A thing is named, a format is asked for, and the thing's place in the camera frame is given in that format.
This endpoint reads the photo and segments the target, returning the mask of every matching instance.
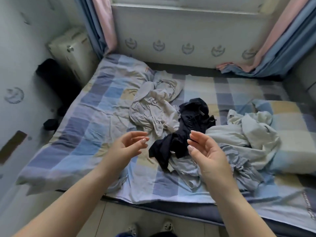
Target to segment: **shoe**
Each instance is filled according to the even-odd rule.
[[[165,219],[160,232],[172,232],[174,233],[174,227],[171,220]]]
[[[133,237],[138,237],[138,226],[137,224],[131,224],[128,229],[126,230],[126,233],[130,234]]]

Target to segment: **left hand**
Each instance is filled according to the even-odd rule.
[[[96,170],[108,173],[114,181],[130,160],[141,154],[141,149],[148,147],[146,142],[149,137],[147,135],[148,133],[144,131],[131,131],[122,135],[109,148]]]

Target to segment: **plaid blanket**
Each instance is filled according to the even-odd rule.
[[[114,139],[137,129],[129,120],[129,107],[141,84],[155,79],[183,82],[184,90],[172,105],[200,97],[217,125],[227,123],[230,109],[254,112],[253,99],[288,100],[279,82],[154,72],[133,58],[109,55],[70,106],[50,142],[22,170],[17,184],[30,185],[29,194],[71,187],[101,161]],[[148,150],[134,157],[125,171],[127,180],[109,196],[136,204],[155,200],[214,203],[204,185],[192,192],[176,172],[163,172],[156,159],[148,157]],[[254,193],[245,193],[259,214],[316,232],[316,190],[309,179],[261,174],[265,182]]]

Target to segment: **right hand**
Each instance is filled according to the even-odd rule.
[[[201,169],[212,198],[231,197],[240,194],[224,151],[211,137],[191,131],[188,150]]]

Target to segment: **bed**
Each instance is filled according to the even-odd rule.
[[[172,105],[200,97],[215,116],[216,125],[227,124],[230,109],[240,114],[254,112],[253,99],[288,100],[280,82],[169,74],[153,71],[131,57],[108,55],[70,106],[53,138],[22,170],[17,184],[28,184],[29,194],[70,188],[100,162],[117,137],[139,129],[129,119],[129,107],[141,84],[158,79],[182,82],[184,89]],[[223,224],[204,186],[193,193],[176,173],[163,172],[155,159],[145,154],[133,158],[122,175],[104,199]],[[264,171],[262,175],[265,182],[244,196],[273,231],[280,236],[314,236],[315,179]]]

